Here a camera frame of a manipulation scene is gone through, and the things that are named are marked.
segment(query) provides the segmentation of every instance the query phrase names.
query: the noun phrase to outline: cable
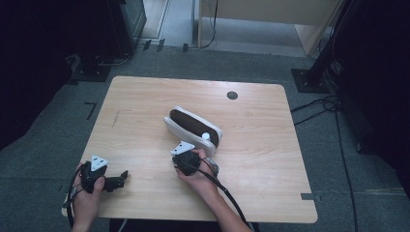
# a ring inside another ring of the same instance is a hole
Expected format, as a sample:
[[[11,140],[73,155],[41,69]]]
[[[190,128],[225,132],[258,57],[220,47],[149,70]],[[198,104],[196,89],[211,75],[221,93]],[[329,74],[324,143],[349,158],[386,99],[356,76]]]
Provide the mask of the cable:
[[[210,20],[210,22],[211,22],[211,27],[212,27],[213,32],[214,32],[214,35],[213,35],[211,41],[210,41],[208,44],[199,47],[199,49],[205,49],[205,48],[207,48],[209,45],[211,45],[211,43],[212,43],[212,42],[214,41],[214,39],[215,39],[215,35],[217,34],[217,29],[216,29],[216,27],[217,27],[218,2],[219,2],[219,0],[217,0],[217,5],[215,6],[214,24],[212,23],[211,18],[209,18],[209,20]]]
[[[189,167],[195,169],[196,171],[202,173],[205,177],[207,177],[210,181],[212,181],[218,188],[220,188],[220,189],[225,193],[225,195],[229,198],[229,200],[232,202],[233,206],[234,206],[235,209],[238,211],[238,214],[239,214],[239,216],[241,217],[241,220],[244,222],[244,224],[245,224],[246,226],[249,226],[247,220],[245,219],[244,213],[242,213],[242,210],[241,210],[241,208],[239,207],[238,203],[237,203],[236,200],[233,198],[233,196],[231,195],[231,193],[229,192],[229,190],[228,190],[226,187],[224,187],[224,186],[220,183],[220,181],[219,181],[218,179],[216,179],[215,177],[211,176],[209,173],[204,172],[204,171],[202,171],[201,169],[199,169],[199,168],[197,168],[197,167],[195,167],[195,166],[190,165],[189,163],[186,163],[186,162],[183,162],[183,161],[181,161],[181,163],[182,163],[183,165],[187,165],[187,166],[189,166]]]
[[[315,118],[315,117],[317,117],[317,116],[323,114],[324,112],[328,112],[328,111],[334,112],[334,111],[337,111],[337,108],[338,108],[338,106],[340,105],[340,102],[338,101],[337,96],[328,96],[328,97],[326,97],[326,98],[324,98],[324,99],[315,100],[315,101],[312,101],[312,102],[310,102],[310,103],[301,105],[301,106],[296,107],[296,108],[294,108],[294,109],[291,109],[290,112],[291,112],[291,113],[294,113],[294,112],[296,112],[296,111],[298,111],[298,110],[304,109],[304,108],[306,108],[306,107],[308,107],[308,106],[311,106],[311,105],[314,105],[314,104],[318,104],[318,103],[321,103],[321,104],[322,104],[324,110],[322,110],[322,111],[320,111],[320,112],[318,112],[318,113],[315,113],[315,114],[313,114],[313,115],[307,117],[306,119],[304,119],[304,120],[302,120],[302,121],[300,121],[300,122],[295,123],[294,126],[298,126],[298,125],[300,125],[300,124],[302,124],[302,123],[304,123],[304,122],[306,122],[306,121],[308,121],[308,120],[310,120],[310,119],[312,119],[312,118]]]
[[[79,191],[77,191],[73,196],[72,196],[72,200],[69,202],[69,201],[67,201],[68,203],[72,203],[73,202],[73,200],[74,200],[74,198],[76,197],[76,195],[77,194],[79,194],[80,192],[82,192],[84,190],[84,188],[82,189],[82,190],[79,190]]]
[[[126,63],[126,62],[130,59],[130,57],[131,57],[131,56],[129,55],[124,61],[121,61],[121,62],[119,62],[119,63],[113,63],[113,64],[99,63],[99,66],[120,66],[120,65]]]
[[[72,191],[73,191],[73,185],[74,185],[74,181],[76,176],[78,175],[78,173],[84,168],[84,164],[81,164],[81,166],[79,166],[73,177],[72,177],[72,181],[70,182],[70,186],[69,186],[69,192],[67,194],[67,202],[65,202],[64,206],[66,206],[67,208],[67,218],[69,219],[69,223],[70,223],[70,227],[73,228],[74,225],[74,219],[73,219],[73,212],[72,212]]]
[[[333,112],[335,113],[336,125],[337,125],[338,145],[339,145],[339,149],[340,149],[340,153],[341,153],[341,158],[342,158],[342,162],[343,162],[344,173],[346,174],[346,180],[347,180],[347,184],[348,184],[348,186],[349,186],[350,199],[351,199],[351,201],[352,201],[352,209],[353,209],[353,219],[354,219],[355,232],[358,232],[358,220],[357,220],[357,213],[356,213],[356,202],[355,202],[355,197],[354,197],[354,194],[353,194],[352,183],[350,182],[349,172],[348,172],[348,170],[347,170],[346,158],[345,158],[345,155],[344,155],[344,150],[343,150],[343,145],[342,145],[342,140],[341,140],[340,124],[339,124],[339,121],[338,121],[338,110],[340,109],[340,102],[338,101],[337,96],[329,96],[329,97],[326,97],[325,99],[322,99],[322,100],[312,101],[312,102],[310,102],[310,103],[308,103],[308,104],[304,104],[304,105],[301,105],[301,106],[299,106],[299,107],[296,107],[296,108],[292,109],[291,112],[296,112],[296,111],[298,111],[298,110],[300,110],[300,109],[306,108],[306,107],[308,107],[308,106],[310,106],[310,105],[317,104],[317,103],[322,103],[322,105],[323,105],[323,107],[325,108],[325,110],[323,110],[323,111],[321,111],[321,112],[319,112],[319,113],[316,113],[316,114],[314,114],[314,115],[317,116],[317,115],[320,115],[321,113],[326,112],[326,111],[333,111]],[[309,118],[307,118],[307,119],[305,119],[305,120],[303,120],[303,121],[301,121],[301,122],[299,122],[299,123],[296,123],[295,126],[298,125],[298,124],[301,124],[301,123],[303,123],[303,122],[305,122],[305,121],[307,121],[307,120],[309,120],[309,119],[311,119],[312,117],[315,117],[315,116],[312,115],[312,116],[310,116]]]
[[[204,158],[204,159],[201,159],[203,162],[205,162],[205,164],[207,164],[208,166],[209,166],[209,168],[211,169],[211,171],[212,171],[212,173],[214,174],[214,178],[219,182],[220,180],[218,180],[218,175],[217,175],[217,173],[214,171],[214,168],[212,168],[211,167],[211,165],[207,162],[207,161],[205,161],[205,159],[206,158]]]
[[[335,117],[336,117],[336,125],[337,125],[338,145],[340,147],[341,159],[343,160],[344,173],[346,174],[347,184],[349,186],[350,199],[352,200],[353,219],[354,219],[354,222],[355,222],[355,231],[358,232],[358,219],[357,219],[357,213],[356,213],[355,196],[353,194],[352,183],[350,182],[349,172],[347,171],[346,158],[344,156],[344,150],[343,150],[343,146],[342,146],[342,143],[341,143],[341,133],[340,133],[340,125],[338,123],[337,110],[335,112]]]

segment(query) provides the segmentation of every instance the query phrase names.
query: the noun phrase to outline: right hand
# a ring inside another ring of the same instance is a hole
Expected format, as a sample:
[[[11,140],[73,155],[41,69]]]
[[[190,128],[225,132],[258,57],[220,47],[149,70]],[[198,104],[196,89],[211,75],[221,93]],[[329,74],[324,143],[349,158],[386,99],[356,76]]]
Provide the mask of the right hand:
[[[198,153],[199,158],[203,160],[199,165],[199,169],[201,169],[204,172],[207,172],[211,176],[214,176],[214,173],[212,172],[211,168],[205,163],[208,162],[205,160],[205,151],[203,149],[192,151]],[[187,182],[193,189],[193,191],[195,191],[196,194],[202,197],[202,199],[205,199],[205,197],[215,197],[219,194],[218,187],[202,173],[197,171],[190,176],[186,176],[180,169],[176,168],[176,171],[178,173],[178,177],[181,180]]]

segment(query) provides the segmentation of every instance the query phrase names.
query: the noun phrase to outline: hole in table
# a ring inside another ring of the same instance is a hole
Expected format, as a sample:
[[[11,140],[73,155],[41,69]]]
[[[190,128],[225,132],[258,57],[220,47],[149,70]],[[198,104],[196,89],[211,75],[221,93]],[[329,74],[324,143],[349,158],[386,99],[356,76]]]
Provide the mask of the hole in table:
[[[236,99],[238,99],[238,94],[237,94],[236,92],[234,92],[234,91],[228,92],[226,96],[227,96],[229,99],[231,99],[231,100],[236,100]]]

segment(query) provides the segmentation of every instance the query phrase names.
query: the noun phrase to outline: white controller part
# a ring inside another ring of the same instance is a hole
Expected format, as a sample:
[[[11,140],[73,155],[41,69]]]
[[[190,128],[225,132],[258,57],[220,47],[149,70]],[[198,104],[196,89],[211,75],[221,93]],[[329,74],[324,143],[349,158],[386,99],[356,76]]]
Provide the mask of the white controller part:
[[[91,157],[91,171],[97,171],[108,164],[108,160],[100,158],[96,155]]]
[[[195,146],[193,146],[192,144],[181,141],[181,143],[174,150],[171,151],[171,155],[172,156],[180,155],[187,151],[192,150],[193,148],[195,148]]]

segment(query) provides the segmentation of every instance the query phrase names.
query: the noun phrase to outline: wooden table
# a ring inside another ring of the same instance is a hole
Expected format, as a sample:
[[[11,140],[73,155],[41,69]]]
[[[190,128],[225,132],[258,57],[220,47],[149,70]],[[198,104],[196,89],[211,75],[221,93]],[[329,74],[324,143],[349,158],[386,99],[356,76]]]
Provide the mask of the wooden table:
[[[198,46],[202,23],[209,24],[208,17],[214,17],[216,2],[199,0]],[[311,55],[326,29],[335,24],[343,3],[344,0],[223,0],[219,1],[217,18],[295,24],[305,54]]]
[[[107,159],[107,177],[130,172],[123,188],[102,195],[99,217],[215,220],[174,170],[180,140],[163,117],[175,105],[222,129],[220,181],[248,221],[317,220],[313,200],[301,197],[311,191],[282,86],[125,76],[113,79],[81,160]]]

